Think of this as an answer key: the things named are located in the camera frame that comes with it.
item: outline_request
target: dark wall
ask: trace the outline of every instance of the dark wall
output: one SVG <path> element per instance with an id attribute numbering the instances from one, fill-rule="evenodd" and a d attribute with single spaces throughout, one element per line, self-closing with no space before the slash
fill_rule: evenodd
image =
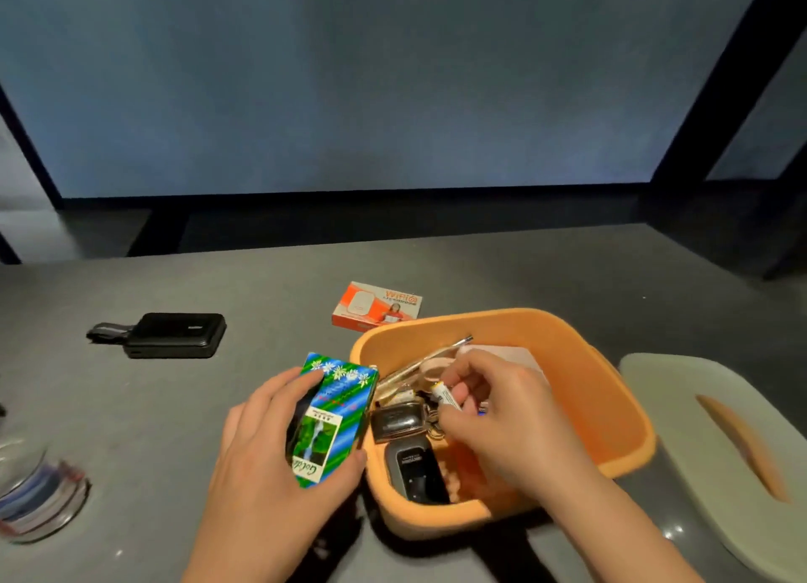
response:
<path id="1" fill-rule="evenodd" d="M 0 0 L 65 197 L 647 181 L 751 0 Z"/>

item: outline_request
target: glass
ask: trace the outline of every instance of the glass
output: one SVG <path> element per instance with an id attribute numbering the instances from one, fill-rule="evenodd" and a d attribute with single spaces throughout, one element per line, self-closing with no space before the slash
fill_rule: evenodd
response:
<path id="1" fill-rule="evenodd" d="M 33 543 L 66 526 L 84 506 L 84 471 L 24 441 L 0 445 L 0 536 Z"/>

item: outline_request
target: gray countertop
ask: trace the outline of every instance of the gray countertop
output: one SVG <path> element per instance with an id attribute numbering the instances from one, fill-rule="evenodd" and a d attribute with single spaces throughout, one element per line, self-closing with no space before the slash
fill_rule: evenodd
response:
<path id="1" fill-rule="evenodd" d="M 422 317 L 545 309 L 614 364 L 635 351 L 715 359 L 807 434 L 807 322 L 646 226 L 0 266 L 3 435 L 49 442 L 94 483 L 59 534 L 0 544 L 3 581 L 177 581 L 227 409 L 308 351 L 348 354 L 358 333 L 330 313 L 350 280 L 422 295 Z M 150 311 L 223 313 L 227 333 L 208 360 L 130 360 L 85 339 L 97 322 Z M 759 580 L 704 525 L 663 450 L 620 483 L 707 581 Z M 520 580 L 549 580 L 536 555 L 561 583 L 589 580 L 550 523 L 400 543 L 363 502 L 355 542 L 337 533 L 345 555 L 331 580 L 474 583 L 516 566 Z"/>

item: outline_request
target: orange plastic basket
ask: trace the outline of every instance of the orange plastic basket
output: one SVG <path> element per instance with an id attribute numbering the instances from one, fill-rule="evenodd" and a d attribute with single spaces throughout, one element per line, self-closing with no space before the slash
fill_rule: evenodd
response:
<path id="1" fill-rule="evenodd" d="M 556 401 L 605 476 L 624 475 L 653 456 L 655 433 L 650 419 L 619 373 L 569 324 L 545 311 L 500 309 L 382 326 L 358 339 L 350 361 L 365 366 L 375 364 L 383 377 L 468 334 L 480 345 L 530 350 L 546 374 Z M 432 445 L 443 471 L 454 470 L 447 443 L 432 441 Z M 385 447 L 375 444 L 372 430 L 368 430 L 364 448 L 369 487 L 384 522 L 402 538 L 445 536 L 536 506 L 502 484 L 484 501 L 474 499 L 447 506 L 410 502 L 389 482 Z"/>

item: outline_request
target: black power bank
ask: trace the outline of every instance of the black power bank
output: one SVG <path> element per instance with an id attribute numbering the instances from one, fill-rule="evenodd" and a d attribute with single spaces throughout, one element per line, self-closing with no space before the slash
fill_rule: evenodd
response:
<path id="1" fill-rule="evenodd" d="M 129 358 L 210 358 L 226 329 L 220 313 L 146 313 L 124 351 Z"/>

